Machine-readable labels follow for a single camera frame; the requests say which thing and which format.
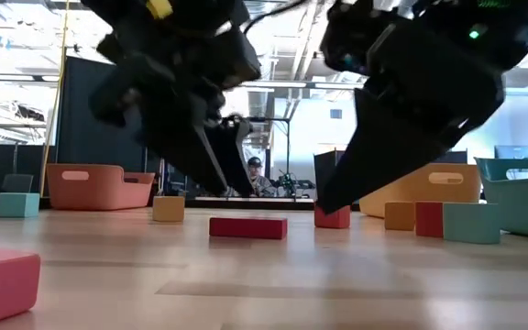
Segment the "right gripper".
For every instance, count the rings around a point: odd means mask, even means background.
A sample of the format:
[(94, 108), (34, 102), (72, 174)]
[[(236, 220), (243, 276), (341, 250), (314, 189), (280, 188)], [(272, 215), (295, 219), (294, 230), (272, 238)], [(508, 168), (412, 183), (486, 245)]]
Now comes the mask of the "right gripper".
[(339, 72), (367, 76), (356, 89), (357, 127), (317, 205), (351, 205), (446, 153), (440, 138), (481, 126), (505, 99), (501, 74), (421, 19), (335, 2), (321, 51)]

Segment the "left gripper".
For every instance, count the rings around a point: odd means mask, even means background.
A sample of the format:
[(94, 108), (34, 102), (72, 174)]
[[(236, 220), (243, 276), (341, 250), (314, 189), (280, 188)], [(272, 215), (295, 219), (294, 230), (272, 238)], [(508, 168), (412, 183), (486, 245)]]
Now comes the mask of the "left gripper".
[(87, 0), (111, 27), (97, 46), (115, 65), (90, 97), (95, 118), (122, 127), (140, 109), (140, 138), (206, 191), (254, 192), (243, 150), (252, 132), (242, 115), (222, 115), (224, 93), (261, 76), (241, 27), (238, 0)]

